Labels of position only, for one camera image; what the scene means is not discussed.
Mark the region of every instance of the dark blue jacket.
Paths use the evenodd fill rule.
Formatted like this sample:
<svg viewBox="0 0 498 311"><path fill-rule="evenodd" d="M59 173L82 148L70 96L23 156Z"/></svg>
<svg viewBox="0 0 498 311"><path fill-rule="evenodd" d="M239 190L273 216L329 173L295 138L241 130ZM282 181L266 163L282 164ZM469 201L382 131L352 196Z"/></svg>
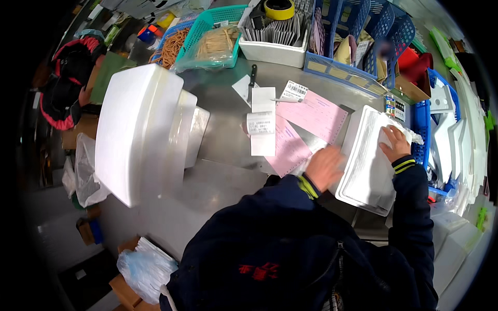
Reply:
<svg viewBox="0 0 498 311"><path fill-rule="evenodd" d="M167 284L177 310L320 311L340 256L346 310L436 308L426 174L411 156L393 167L389 246L359 239L310 199L302 178L286 176L214 214L188 243ZM172 310L165 296L160 301Z"/></svg>

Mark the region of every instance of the pink form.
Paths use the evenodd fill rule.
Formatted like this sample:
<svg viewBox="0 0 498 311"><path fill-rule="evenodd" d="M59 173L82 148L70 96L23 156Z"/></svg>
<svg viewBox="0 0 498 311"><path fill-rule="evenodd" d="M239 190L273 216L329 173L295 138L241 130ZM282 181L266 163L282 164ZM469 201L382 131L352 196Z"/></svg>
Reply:
<svg viewBox="0 0 498 311"><path fill-rule="evenodd" d="M265 157L280 177L292 172L313 155L297 132L286 119L276 116L275 156Z"/></svg>
<svg viewBox="0 0 498 311"><path fill-rule="evenodd" d="M325 98L308 91L301 103L277 104L276 114L333 144L348 113Z"/></svg>

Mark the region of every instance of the drawstring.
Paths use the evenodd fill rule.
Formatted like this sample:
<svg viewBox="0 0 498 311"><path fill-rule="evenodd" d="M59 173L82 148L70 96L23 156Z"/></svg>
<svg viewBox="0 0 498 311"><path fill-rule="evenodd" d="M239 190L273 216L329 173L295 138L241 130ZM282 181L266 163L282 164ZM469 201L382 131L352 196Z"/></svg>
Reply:
<svg viewBox="0 0 498 311"><path fill-rule="evenodd" d="M173 301L173 297L169 293L169 290L166 287L166 285L164 285L164 284L161 285L160 291L161 291L161 294L165 295L168 298L168 302L169 302L169 306L171 307L171 310L178 311L178 309L175 306L175 302Z"/></svg>

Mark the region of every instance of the barcode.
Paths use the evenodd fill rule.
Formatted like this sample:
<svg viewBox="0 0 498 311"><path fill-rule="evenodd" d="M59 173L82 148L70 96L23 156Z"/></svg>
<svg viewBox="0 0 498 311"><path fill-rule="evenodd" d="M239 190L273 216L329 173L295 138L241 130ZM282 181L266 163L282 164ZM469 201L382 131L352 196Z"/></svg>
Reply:
<svg viewBox="0 0 498 311"><path fill-rule="evenodd" d="M295 92L298 92L300 94L306 94L305 91L303 91L302 89L298 88L298 87L290 87L291 90L295 91Z"/></svg>

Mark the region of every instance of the red embroidered logo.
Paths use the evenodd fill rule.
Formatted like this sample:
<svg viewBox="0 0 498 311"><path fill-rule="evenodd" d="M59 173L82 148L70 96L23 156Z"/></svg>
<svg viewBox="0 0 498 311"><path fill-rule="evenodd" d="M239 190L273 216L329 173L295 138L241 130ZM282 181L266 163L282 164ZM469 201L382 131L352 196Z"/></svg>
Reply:
<svg viewBox="0 0 498 311"><path fill-rule="evenodd" d="M279 265L277 265L277 264L267 262L262 267L240 265L239 271L241 274L249 274L254 269L254 273L252 274L252 278L255 279L256 281L264 281L267 278L272 278L272 279L278 278L278 276L277 276L278 267L279 267Z"/></svg>

